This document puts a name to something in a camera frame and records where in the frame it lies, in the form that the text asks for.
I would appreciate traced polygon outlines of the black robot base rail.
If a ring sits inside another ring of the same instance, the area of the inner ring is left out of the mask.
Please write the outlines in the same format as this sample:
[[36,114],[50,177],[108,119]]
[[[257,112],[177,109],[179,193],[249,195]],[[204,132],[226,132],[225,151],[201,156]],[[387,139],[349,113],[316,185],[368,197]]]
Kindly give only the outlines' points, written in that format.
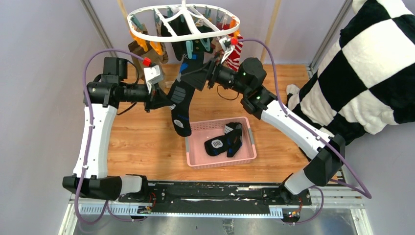
[[150,181],[146,194],[120,195],[119,202],[140,203],[156,215],[271,216],[279,208],[299,209],[312,204],[309,190],[281,197],[276,183]]

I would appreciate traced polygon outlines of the black grey sock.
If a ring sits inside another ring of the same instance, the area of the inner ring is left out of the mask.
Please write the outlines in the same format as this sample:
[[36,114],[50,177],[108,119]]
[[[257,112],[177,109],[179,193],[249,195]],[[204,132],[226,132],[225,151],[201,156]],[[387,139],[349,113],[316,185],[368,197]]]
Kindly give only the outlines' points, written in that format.
[[209,156],[217,156],[226,152],[232,158],[242,146],[242,123],[229,122],[224,126],[224,134],[204,142],[205,151]]

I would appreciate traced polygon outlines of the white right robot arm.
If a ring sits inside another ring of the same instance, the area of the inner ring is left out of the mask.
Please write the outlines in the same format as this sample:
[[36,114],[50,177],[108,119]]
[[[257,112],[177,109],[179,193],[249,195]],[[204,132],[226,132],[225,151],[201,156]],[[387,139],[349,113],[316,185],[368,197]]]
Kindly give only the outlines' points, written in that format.
[[289,137],[309,159],[303,169],[279,185],[276,197],[283,203],[294,203],[300,193],[312,186],[326,186],[343,166],[344,138],[331,137],[288,110],[277,95],[263,86],[267,73],[257,58],[244,60],[238,71],[211,59],[203,65],[202,73],[203,84],[212,87],[217,83],[242,94],[241,104],[248,114]]

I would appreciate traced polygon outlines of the black blue sock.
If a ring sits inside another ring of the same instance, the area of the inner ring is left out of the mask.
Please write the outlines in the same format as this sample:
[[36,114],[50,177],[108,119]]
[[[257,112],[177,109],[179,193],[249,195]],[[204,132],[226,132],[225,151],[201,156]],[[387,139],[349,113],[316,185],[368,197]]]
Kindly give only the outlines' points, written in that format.
[[181,137],[191,135],[189,122],[189,107],[194,95],[195,88],[182,81],[183,74],[198,70],[203,67],[203,53],[193,53],[191,57],[184,56],[179,74],[168,93],[168,98],[173,102],[169,106],[171,119],[176,133]]

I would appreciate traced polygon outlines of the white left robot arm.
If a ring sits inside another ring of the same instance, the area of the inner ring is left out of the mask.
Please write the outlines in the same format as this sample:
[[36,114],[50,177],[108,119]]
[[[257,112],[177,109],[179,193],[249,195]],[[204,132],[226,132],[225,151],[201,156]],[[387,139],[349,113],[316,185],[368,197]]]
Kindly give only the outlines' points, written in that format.
[[176,133],[181,137],[192,133],[188,108],[195,90],[193,81],[205,78],[209,63],[196,55],[184,59],[168,93],[149,80],[143,84],[126,83],[128,64],[127,59],[107,57],[103,72],[92,82],[84,83],[85,126],[80,154],[73,173],[62,182],[78,198],[114,201],[131,194],[136,201],[145,202],[150,196],[145,176],[108,175],[110,134],[120,103],[142,103],[147,112],[169,107]]

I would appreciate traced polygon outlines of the white round sock hanger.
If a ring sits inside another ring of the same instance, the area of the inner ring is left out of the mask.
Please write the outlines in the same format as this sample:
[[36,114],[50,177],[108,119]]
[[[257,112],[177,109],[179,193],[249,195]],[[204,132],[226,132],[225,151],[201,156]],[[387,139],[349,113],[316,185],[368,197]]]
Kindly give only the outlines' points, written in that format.
[[[144,33],[138,15],[149,14],[161,32]],[[135,40],[154,43],[173,43],[205,38],[221,38],[237,33],[240,19],[230,11],[214,5],[187,3],[154,5],[136,9],[126,16],[130,34]]]

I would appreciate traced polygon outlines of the pink plastic basket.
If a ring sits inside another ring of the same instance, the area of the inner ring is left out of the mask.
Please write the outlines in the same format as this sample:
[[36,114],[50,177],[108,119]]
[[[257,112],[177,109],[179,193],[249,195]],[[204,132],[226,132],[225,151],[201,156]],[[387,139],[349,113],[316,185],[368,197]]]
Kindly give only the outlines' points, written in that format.
[[251,163],[257,157],[247,117],[192,122],[185,138],[187,164],[204,169]]

